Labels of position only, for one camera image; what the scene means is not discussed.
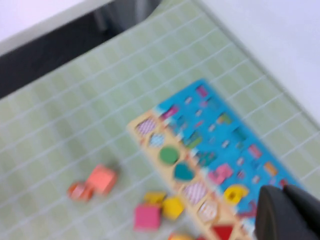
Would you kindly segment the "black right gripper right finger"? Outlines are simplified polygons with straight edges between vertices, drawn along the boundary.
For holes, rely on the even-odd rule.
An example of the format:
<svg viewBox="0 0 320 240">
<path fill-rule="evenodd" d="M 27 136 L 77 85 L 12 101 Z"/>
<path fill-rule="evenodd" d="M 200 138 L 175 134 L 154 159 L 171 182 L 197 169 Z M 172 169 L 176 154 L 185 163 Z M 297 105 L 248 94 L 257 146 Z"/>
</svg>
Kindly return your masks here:
<svg viewBox="0 0 320 240">
<path fill-rule="evenodd" d="M 308 228 L 319 237 L 320 201 L 307 191 L 292 184 L 286 185 L 283 192 L 298 210 Z"/>
</svg>

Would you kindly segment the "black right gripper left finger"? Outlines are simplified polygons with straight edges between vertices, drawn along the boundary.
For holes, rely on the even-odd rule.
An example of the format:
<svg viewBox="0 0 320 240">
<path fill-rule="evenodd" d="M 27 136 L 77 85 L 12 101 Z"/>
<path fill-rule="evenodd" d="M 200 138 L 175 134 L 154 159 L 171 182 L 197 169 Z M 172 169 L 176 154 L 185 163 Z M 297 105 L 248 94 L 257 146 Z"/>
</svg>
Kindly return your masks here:
<svg viewBox="0 0 320 240">
<path fill-rule="evenodd" d="M 255 219 L 258 240 L 318 240 L 284 193 L 284 188 L 260 189 Z"/>
</svg>

